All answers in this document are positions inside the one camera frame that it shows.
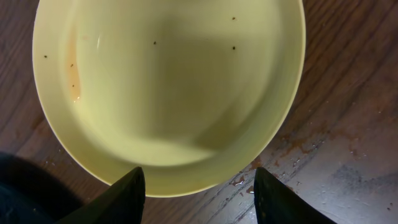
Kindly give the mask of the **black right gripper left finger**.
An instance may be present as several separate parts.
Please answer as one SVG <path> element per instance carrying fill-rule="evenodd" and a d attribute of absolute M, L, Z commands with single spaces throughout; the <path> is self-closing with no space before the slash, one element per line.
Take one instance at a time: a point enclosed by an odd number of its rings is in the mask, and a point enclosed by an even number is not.
<path fill-rule="evenodd" d="M 136 167 L 98 198 L 63 217 L 58 222 L 69 224 L 140 224 L 145 200 L 144 173 L 141 167 Z"/>

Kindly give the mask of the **yellow plate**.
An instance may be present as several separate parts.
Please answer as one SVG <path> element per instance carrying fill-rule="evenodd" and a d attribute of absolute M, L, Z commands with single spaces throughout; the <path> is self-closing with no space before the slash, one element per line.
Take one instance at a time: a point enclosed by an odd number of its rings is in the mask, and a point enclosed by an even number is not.
<path fill-rule="evenodd" d="M 150 197 L 209 189 L 253 161 L 304 57 L 300 0 L 46 0 L 32 43 L 65 150 L 107 184 L 142 167 Z"/>

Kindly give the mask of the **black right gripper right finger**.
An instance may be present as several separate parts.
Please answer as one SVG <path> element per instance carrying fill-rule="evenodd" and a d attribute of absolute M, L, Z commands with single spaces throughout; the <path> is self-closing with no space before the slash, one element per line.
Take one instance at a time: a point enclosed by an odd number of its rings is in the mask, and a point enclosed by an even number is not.
<path fill-rule="evenodd" d="M 263 167 L 256 169 L 254 205 L 258 224 L 335 224 Z"/>

